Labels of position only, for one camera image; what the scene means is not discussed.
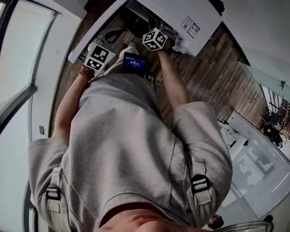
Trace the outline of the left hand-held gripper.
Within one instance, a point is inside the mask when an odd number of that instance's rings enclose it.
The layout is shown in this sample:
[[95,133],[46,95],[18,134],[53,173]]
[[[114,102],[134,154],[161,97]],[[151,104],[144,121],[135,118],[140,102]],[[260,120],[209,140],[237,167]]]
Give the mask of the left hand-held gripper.
[[100,72],[116,56],[116,53],[103,46],[103,43],[115,43],[123,33],[123,28],[108,28],[101,32],[101,40],[93,40],[88,45],[87,58],[84,62],[86,67]]

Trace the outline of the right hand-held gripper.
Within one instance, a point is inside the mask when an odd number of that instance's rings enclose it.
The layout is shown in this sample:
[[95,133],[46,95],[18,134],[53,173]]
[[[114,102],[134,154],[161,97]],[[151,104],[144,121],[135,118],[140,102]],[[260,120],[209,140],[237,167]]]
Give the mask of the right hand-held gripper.
[[175,46],[177,32],[169,25],[161,24],[142,37],[142,44],[149,51],[168,50]]

